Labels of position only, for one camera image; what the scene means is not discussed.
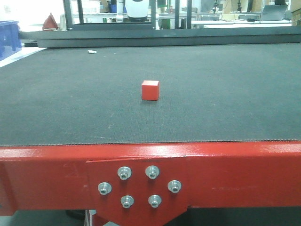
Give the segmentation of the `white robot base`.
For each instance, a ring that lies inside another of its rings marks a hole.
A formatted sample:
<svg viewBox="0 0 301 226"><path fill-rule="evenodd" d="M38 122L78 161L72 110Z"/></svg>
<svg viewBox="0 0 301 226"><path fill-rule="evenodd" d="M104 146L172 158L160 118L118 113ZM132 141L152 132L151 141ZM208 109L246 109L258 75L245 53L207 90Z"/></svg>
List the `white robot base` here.
<svg viewBox="0 0 301 226"><path fill-rule="evenodd" d="M130 22L147 20L149 0L125 0L125 7Z"/></svg>

